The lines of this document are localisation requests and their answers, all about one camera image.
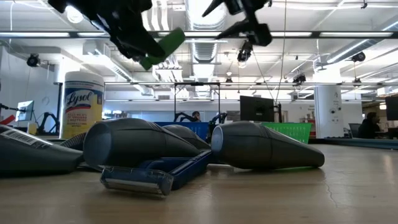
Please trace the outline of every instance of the gray plastic object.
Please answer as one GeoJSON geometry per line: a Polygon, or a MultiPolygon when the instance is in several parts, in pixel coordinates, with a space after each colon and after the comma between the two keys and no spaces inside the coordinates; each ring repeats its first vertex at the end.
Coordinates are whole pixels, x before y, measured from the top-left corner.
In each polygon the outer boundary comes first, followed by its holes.
{"type": "Polygon", "coordinates": [[[83,153],[0,125],[0,174],[55,174],[76,169],[83,153]]]}
{"type": "Polygon", "coordinates": [[[241,169],[320,167],[325,163],[319,150],[247,121],[217,126],[211,150],[221,161],[241,169]]]}
{"type": "Polygon", "coordinates": [[[159,125],[135,118],[94,124],[87,132],[83,154],[89,166],[134,168],[160,157],[195,157],[200,151],[159,125]]]}
{"type": "Polygon", "coordinates": [[[171,124],[163,126],[164,129],[169,130],[171,133],[176,134],[187,142],[191,143],[197,149],[210,149],[210,145],[202,140],[197,134],[195,134],[191,129],[177,125],[171,124]]]}

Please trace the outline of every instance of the white wall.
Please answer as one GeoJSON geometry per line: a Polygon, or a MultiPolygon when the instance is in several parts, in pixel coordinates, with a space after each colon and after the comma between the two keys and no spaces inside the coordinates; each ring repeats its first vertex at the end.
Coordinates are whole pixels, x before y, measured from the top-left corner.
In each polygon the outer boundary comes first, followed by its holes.
{"type": "MultiPolygon", "coordinates": [[[[172,101],[130,101],[130,102],[105,102],[105,110],[122,111],[173,111],[172,101]]],[[[288,111],[288,122],[299,122],[314,109],[313,102],[282,102],[282,110],[288,111]]],[[[221,102],[221,112],[239,111],[237,101],[221,102]]],[[[177,111],[218,111],[218,102],[177,102],[177,111]]],[[[362,123],[362,105],[360,102],[343,102],[344,127],[349,128],[349,123],[362,123]]]]}
{"type": "MultiPolygon", "coordinates": [[[[57,114],[58,86],[54,85],[54,73],[44,68],[30,68],[26,61],[10,55],[4,47],[0,47],[0,103],[17,107],[18,102],[34,100],[36,117],[44,112],[57,114]]],[[[2,110],[1,116],[7,118],[15,111],[2,110]]],[[[48,119],[45,130],[49,131],[54,122],[48,119]]],[[[27,126],[26,121],[19,122],[19,126],[27,126]]]]}

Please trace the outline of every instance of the table surface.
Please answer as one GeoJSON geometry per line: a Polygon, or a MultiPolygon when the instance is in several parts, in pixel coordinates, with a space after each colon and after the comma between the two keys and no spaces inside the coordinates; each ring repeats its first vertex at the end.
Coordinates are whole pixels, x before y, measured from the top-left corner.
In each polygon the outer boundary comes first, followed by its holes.
{"type": "Polygon", "coordinates": [[[91,172],[0,179],[1,223],[398,223],[397,151],[315,147],[321,169],[209,166],[165,199],[105,190],[91,172]]]}

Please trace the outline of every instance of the blue bin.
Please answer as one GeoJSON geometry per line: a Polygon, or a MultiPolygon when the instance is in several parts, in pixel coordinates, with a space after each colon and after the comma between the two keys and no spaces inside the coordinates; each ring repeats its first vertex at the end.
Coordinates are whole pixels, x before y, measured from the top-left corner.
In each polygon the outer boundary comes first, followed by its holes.
{"type": "Polygon", "coordinates": [[[191,129],[196,133],[201,139],[206,141],[206,135],[208,130],[207,122],[155,122],[159,126],[166,126],[172,124],[178,124],[191,129]]]}

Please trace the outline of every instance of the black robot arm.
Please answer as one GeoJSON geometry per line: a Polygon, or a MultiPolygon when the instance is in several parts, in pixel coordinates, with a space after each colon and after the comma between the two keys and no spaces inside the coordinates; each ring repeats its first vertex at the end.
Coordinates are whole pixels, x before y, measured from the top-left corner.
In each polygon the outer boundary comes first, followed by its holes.
{"type": "Polygon", "coordinates": [[[43,114],[43,121],[42,121],[41,125],[37,128],[37,134],[39,134],[39,135],[40,135],[40,134],[47,134],[47,133],[45,132],[45,130],[44,130],[44,126],[45,126],[45,122],[47,121],[47,118],[48,118],[49,116],[50,116],[50,117],[54,120],[54,122],[55,122],[54,127],[49,131],[49,133],[50,133],[54,128],[60,126],[60,122],[57,120],[57,118],[55,117],[54,114],[49,113],[49,112],[45,112],[45,113],[43,114]]]}
{"type": "Polygon", "coordinates": [[[219,124],[224,124],[227,115],[228,115],[227,113],[219,113],[218,115],[216,115],[216,116],[209,122],[209,124],[216,123],[216,120],[217,120],[217,119],[218,119],[218,123],[219,123],[219,124]]]}
{"type": "Polygon", "coordinates": [[[269,6],[272,5],[270,0],[213,0],[202,17],[207,16],[222,3],[225,3],[231,15],[244,12],[246,18],[243,21],[235,23],[218,35],[216,39],[237,36],[242,32],[246,34],[253,45],[265,47],[272,42],[272,36],[267,24],[259,24],[256,11],[263,8],[267,2],[269,6]]]}
{"type": "Polygon", "coordinates": [[[191,122],[196,122],[196,121],[198,121],[198,118],[194,118],[194,117],[192,117],[192,116],[187,115],[186,113],[179,112],[179,113],[176,113],[176,114],[175,114],[175,116],[174,116],[174,122],[176,122],[177,119],[178,119],[178,117],[180,117],[181,115],[182,115],[183,117],[180,119],[180,122],[182,122],[182,121],[185,120],[185,119],[188,119],[188,120],[191,121],[191,122]]]}
{"type": "Polygon", "coordinates": [[[49,0],[49,4],[60,13],[67,6],[79,10],[97,29],[107,32],[127,58],[140,61],[146,54],[165,55],[142,24],[141,13],[152,7],[151,0],[49,0]]]}

